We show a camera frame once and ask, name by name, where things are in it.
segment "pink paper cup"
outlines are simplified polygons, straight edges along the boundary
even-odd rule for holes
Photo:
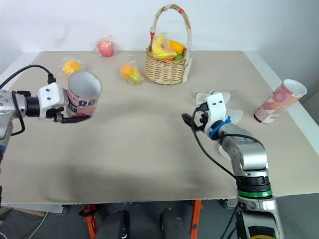
[[[93,116],[102,90],[100,80],[90,72],[77,71],[69,76],[66,112],[72,116]]]
[[[286,79],[254,113],[259,123],[270,124],[293,103],[307,93],[306,87],[298,81]]]

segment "blue strap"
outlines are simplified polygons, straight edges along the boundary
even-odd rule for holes
[[[5,147],[4,147],[4,146],[2,146],[2,145],[0,145],[0,151],[5,152]]]
[[[213,131],[211,133],[209,133],[209,137],[211,139],[213,139],[214,137],[214,134],[218,132],[218,130],[224,125],[224,124],[227,124],[227,123],[231,123],[231,117],[228,116],[227,120],[225,120],[225,122],[223,123],[220,123],[218,126],[216,126]]]

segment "wicker basket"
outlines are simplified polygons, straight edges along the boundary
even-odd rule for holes
[[[156,24],[159,16],[163,11],[168,9],[175,9],[180,13],[185,21],[186,31],[187,31],[187,48],[184,48],[183,56],[184,59],[179,61],[167,61],[159,60],[151,55],[152,42],[155,35]],[[177,5],[169,4],[162,7],[155,15],[153,26],[151,27],[151,42],[149,47],[146,49],[146,59],[145,59],[145,74],[146,76],[159,84],[172,85],[180,82],[186,82],[188,72],[190,69],[192,58],[190,57],[191,48],[191,29],[188,17],[184,10]]]

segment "beige tabletop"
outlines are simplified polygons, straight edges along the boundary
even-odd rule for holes
[[[42,52],[34,61],[53,73],[63,57],[76,57],[102,82],[94,117],[77,124],[24,118],[26,130],[11,138],[2,162],[3,203],[84,204],[123,201],[216,199],[236,196],[236,184],[198,147],[181,118],[195,107],[195,91],[230,92],[231,109],[244,111],[239,126],[264,144],[275,195],[319,192],[319,157],[288,113],[271,125],[252,115],[272,90],[240,51],[192,52],[184,84],[144,79],[126,83],[120,66],[128,55],[143,71],[144,52]],[[46,74],[30,69],[12,90],[36,94]],[[67,77],[57,76],[67,86]],[[19,123],[15,121],[15,130]],[[216,142],[200,133],[211,155],[231,169]]]

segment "orange metal frame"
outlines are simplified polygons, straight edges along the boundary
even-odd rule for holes
[[[86,224],[88,225],[90,239],[94,239],[97,230],[94,217],[97,212],[97,209],[94,204],[89,204],[84,205],[83,211],[85,214],[88,214],[88,216],[84,217],[84,221],[86,221]]]
[[[197,239],[200,210],[203,209],[204,207],[201,203],[201,200],[193,200],[192,204],[193,204],[193,216],[191,219],[190,237],[191,239]]]

